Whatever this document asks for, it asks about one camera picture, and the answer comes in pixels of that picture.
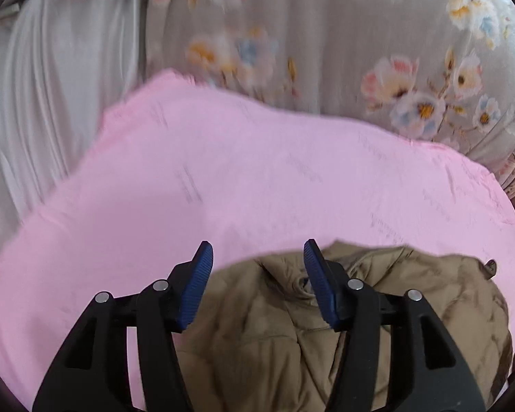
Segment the olive brown garment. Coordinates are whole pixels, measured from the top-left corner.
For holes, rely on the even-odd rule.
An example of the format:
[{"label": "olive brown garment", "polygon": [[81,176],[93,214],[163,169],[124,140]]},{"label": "olive brown garment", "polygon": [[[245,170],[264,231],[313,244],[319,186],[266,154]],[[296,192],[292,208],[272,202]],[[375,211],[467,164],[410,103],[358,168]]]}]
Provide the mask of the olive brown garment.
[{"label": "olive brown garment", "polygon": [[[485,403],[493,402],[512,350],[507,305],[489,280],[492,271],[472,257],[434,257],[408,247],[336,242],[323,254],[377,291],[420,290],[456,341]],[[389,339],[382,329],[374,409],[386,402]],[[323,321],[298,252],[213,273],[177,353],[195,412],[319,412],[343,342]]]}]

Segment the pink bedding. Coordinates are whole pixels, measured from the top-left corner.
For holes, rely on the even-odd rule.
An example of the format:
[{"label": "pink bedding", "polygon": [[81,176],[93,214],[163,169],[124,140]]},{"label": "pink bedding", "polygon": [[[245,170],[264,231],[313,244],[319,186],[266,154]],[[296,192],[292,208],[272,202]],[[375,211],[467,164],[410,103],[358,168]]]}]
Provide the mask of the pink bedding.
[{"label": "pink bedding", "polygon": [[496,259],[515,345],[515,212],[487,170],[445,146],[165,72],[105,113],[79,169],[1,254],[0,375],[30,407],[98,291],[136,293],[204,239],[217,270],[309,237]]}]

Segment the floral curtain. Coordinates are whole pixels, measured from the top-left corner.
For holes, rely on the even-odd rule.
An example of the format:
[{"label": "floral curtain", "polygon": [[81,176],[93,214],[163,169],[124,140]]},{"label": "floral curtain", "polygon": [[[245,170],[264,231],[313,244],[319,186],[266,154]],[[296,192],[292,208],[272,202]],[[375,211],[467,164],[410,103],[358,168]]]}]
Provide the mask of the floral curtain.
[{"label": "floral curtain", "polygon": [[511,0],[150,0],[147,58],[150,75],[443,143],[515,195]]}]

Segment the pink fabric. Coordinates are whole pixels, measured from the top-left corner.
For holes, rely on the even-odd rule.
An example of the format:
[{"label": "pink fabric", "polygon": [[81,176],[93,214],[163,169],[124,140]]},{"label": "pink fabric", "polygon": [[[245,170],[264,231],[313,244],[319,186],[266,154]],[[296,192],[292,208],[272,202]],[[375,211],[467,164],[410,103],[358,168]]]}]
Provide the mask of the pink fabric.
[{"label": "pink fabric", "polygon": [[487,170],[445,146],[165,72],[104,115],[79,169],[0,256],[0,375],[30,407],[94,294],[140,291],[201,240],[217,270],[310,237],[496,259],[515,345],[515,211]]}]

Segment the ribbed blue pad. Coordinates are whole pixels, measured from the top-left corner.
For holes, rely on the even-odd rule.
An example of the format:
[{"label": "ribbed blue pad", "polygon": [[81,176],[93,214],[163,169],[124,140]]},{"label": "ribbed blue pad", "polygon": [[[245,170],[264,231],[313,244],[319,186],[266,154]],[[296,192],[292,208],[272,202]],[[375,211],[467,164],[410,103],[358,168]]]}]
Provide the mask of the ribbed blue pad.
[{"label": "ribbed blue pad", "polygon": [[314,253],[309,242],[303,248],[303,259],[322,318],[334,329],[340,322],[335,312],[335,295],[320,264],[320,257]]},{"label": "ribbed blue pad", "polygon": [[210,277],[210,272],[212,272],[213,263],[214,251],[212,245],[208,243],[201,257],[195,263],[191,279],[181,294],[181,306],[177,316],[177,323],[182,330],[185,330],[196,316],[204,289],[206,289],[206,284]]}]

